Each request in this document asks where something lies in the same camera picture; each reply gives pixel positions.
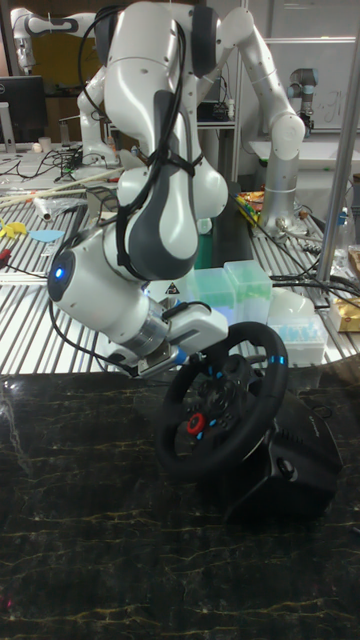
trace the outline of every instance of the cardboard box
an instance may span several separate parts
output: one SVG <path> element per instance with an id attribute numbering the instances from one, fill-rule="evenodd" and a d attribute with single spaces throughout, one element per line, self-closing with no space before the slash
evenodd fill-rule
<path id="1" fill-rule="evenodd" d="M 360 298 L 349 298 L 360 307 Z M 334 300 L 331 303 L 329 318 L 338 332 L 360 332 L 360 309 L 344 300 Z"/>
<path id="2" fill-rule="evenodd" d="M 354 273 L 360 278 L 360 245 L 349 247 L 348 256 Z"/>

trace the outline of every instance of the steering wheel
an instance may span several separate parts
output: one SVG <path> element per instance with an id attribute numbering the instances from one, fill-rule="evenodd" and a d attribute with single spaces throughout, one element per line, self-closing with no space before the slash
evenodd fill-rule
<path id="1" fill-rule="evenodd" d="M 246 359 L 229 354 L 245 340 L 264 347 L 266 356 Z M 265 360 L 266 369 L 252 368 L 251 364 Z M 162 466 L 187 482 L 237 466 L 258 445 L 276 416 L 287 374 L 287 352 L 273 329 L 258 322 L 230 326 L 228 337 L 184 365 L 169 387 L 155 434 Z M 200 375 L 203 382 L 188 401 L 185 396 Z M 179 434 L 191 440 L 187 456 L 177 451 Z"/>

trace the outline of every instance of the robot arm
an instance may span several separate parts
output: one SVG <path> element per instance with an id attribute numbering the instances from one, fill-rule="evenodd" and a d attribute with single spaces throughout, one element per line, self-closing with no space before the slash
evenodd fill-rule
<path id="1" fill-rule="evenodd" d="M 78 13 L 66 18 L 42 18 L 27 9 L 13 9 L 11 22 L 19 65 L 26 75 L 31 74 L 36 64 L 31 38 L 49 33 L 69 33 L 82 38 L 86 30 L 94 22 L 94 13 Z M 89 37 L 95 37 L 92 30 Z M 104 99 L 104 80 L 106 69 L 103 66 L 91 79 L 86 87 L 87 94 L 99 106 Z M 99 166 L 113 167 L 118 160 L 113 150 L 102 141 L 100 122 L 94 114 L 94 106 L 89 102 L 83 91 L 78 98 L 80 111 L 80 127 L 83 146 L 83 164 L 91 165 L 95 171 Z"/>
<path id="2" fill-rule="evenodd" d="M 294 198 L 300 145 L 305 127 L 286 96 L 269 48 L 254 25 L 247 9 L 233 9 L 219 29 L 221 51 L 217 67 L 198 82 L 198 102 L 206 95 L 216 77 L 237 46 L 254 91 L 263 109 L 271 139 L 261 224 L 278 233 L 278 220 L 291 227 L 294 222 Z"/>
<path id="3" fill-rule="evenodd" d="M 290 76 L 290 82 L 291 85 L 288 87 L 287 94 L 289 98 L 301 98 L 299 116 L 305 125 L 305 138 L 308 138 L 314 128 L 314 121 L 311 119 L 314 113 L 312 101 L 315 87 L 319 82 L 318 70 L 296 69 Z"/>
<path id="4" fill-rule="evenodd" d="M 273 142 L 267 214 L 271 203 L 276 216 L 282 211 L 277 204 L 285 209 L 290 202 L 286 212 L 292 210 L 291 180 L 296 181 L 304 125 L 289 106 L 251 14 L 234 10 L 223 24 L 215 16 L 207 7 L 138 2 L 118 17 L 108 51 L 105 108 L 121 131 L 140 140 L 149 166 L 121 176 L 116 220 L 75 238 L 49 275 L 52 300 L 105 334 L 115 353 L 136 362 L 142 375 L 179 364 L 227 335 L 218 312 L 198 303 L 165 313 L 144 289 L 149 280 L 180 278 L 191 269 L 196 217 L 217 215 L 226 204 L 223 178 L 198 156 L 196 78 L 225 62 L 234 45 Z M 207 193 L 205 212 L 200 196 Z"/>
<path id="5" fill-rule="evenodd" d="M 24 7 L 13 9 L 11 11 L 11 25 L 21 69 L 26 75 L 29 75 L 36 64 L 31 38 L 54 32 L 70 33 L 82 38 L 94 18 L 94 13 L 77 13 L 66 18 L 51 18 L 49 13 L 47 18 L 42 18 Z"/>

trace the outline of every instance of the black marble surface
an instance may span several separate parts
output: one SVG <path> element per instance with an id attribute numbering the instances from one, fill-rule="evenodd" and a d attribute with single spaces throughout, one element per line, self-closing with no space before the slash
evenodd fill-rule
<path id="1" fill-rule="evenodd" d="M 0 379 L 0 638 L 360 638 L 360 357 L 293 372 L 344 461 L 313 523 L 224 526 L 158 466 L 163 386 Z"/>

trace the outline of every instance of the blue light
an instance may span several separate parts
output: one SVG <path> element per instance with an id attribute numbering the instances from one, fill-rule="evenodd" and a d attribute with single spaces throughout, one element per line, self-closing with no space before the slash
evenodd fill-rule
<path id="1" fill-rule="evenodd" d="M 269 364 L 283 364 L 287 366 L 287 360 L 284 356 L 271 356 L 268 362 Z"/>

